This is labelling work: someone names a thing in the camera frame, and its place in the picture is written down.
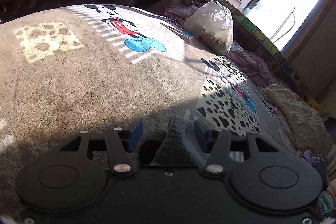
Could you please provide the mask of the grey knit sweater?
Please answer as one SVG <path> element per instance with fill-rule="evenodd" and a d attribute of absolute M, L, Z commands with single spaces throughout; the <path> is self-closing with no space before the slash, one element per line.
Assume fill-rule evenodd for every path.
<path fill-rule="evenodd" d="M 152 165 L 204 168 L 209 156 L 198 145 L 194 135 L 194 122 L 172 115 L 166 137 L 157 150 Z"/>

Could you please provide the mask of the lilac folded garment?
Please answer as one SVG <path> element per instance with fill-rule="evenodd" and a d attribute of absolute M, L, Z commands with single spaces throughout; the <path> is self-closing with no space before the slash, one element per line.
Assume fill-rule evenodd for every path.
<path fill-rule="evenodd" d="M 322 179 L 322 188 L 326 190 L 329 185 L 329 179 L 327 176 L 326 161 L 322 155 L 318 154 L 317 156 L 313 156 L 313 153 L 309 149 L 304 152 L 297 151 L 296 155 L 301 161 L 313 167 L 319 173 Z"/>

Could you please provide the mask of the cream yellow quilt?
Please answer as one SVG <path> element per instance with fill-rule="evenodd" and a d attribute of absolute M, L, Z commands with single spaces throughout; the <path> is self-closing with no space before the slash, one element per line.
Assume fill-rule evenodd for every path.
<path fill-rule="evenodd" d="M 296 148 L 326 157 L 333 142 L 318 112 L 291 90 L 277 84 L 265 88 L 267 96 L 280 108 L 293 133 Z"/>

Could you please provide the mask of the yellow plush toy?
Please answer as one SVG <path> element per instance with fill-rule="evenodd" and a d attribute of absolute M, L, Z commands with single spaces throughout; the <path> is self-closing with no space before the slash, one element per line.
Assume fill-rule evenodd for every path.
<path fill-rule="evenodd" d="M 317 111 L 322 111 L 323 108 L 321 107 L 321 105 L 319 105 L 317 103 L 317 101 L 314 99 L 314 98 L 311 98 L 311 97 L 308 97 L 308 96 L 305 96 L 304 97 L 304 101 L 305 103 L 310 106 L 311 108 L 317 110 Z"/>

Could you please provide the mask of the beige cartoon mouse blanket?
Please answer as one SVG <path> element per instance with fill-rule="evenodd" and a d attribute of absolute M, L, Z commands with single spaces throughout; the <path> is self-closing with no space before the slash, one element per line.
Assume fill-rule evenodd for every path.
<path fill-rule="evenodd" d="M 176 114 L 295 147 L 273 106 L 232 61 L 162 16 L 116 6 L 141 35 L 108 26 L 110 7 L 76 5 L 1 25 L 1 213 L 21 203 L 15 177 L 81 131 L 101 134 L 142 119 L 142 141 L 163 139 Z"/>

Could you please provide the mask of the colourful alphabet foam mat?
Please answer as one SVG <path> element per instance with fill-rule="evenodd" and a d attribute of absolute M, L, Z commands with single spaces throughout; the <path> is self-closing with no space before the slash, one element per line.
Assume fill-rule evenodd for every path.
<path fill-rule="evenodd" d="M 234 39 L 247 51 L 261 57 L 269 70 L 288 85 L 299 86 L 301 80 L 280 50 L 242 12 L 226 0 L 214 0 L 228 8 L 234 23 Z"/>

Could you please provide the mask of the white plastic bag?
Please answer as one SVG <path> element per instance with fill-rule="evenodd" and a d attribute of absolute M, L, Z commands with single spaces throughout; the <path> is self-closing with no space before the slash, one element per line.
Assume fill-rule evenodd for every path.
<path fill-rule="evenodd" d="M 193 36 L 218 55 L 226 55 L 234 41 L 231 12 L 219 2 L 207 2 L 183 23 Z"/>

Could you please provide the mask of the brown wooden chair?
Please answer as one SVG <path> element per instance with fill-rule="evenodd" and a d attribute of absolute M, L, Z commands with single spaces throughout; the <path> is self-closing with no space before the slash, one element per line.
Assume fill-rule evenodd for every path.
<path fill-rule="evenodd" d="M 1 0 L 1 23 L 3 24 L 38 11 L 90 1 L 91 0 Z"/>

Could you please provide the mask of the purple crumpled quilt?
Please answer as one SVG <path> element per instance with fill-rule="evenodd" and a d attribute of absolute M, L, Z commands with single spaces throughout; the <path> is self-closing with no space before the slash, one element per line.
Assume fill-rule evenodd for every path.
<path fill-rule="evenodd" d="M 166 16 L 182 25 L 186 18 L 192 16 L 198 9 L 198 6 L 193 5 L 188 0 L 161 0 L 151 5 L 148 11 Z M 237 42 L 232 43 L 226 56 L 256 85 L 265 88 L 268 85 L 277 83 L 266 62 L 254 53 L 243 49 Z"/>

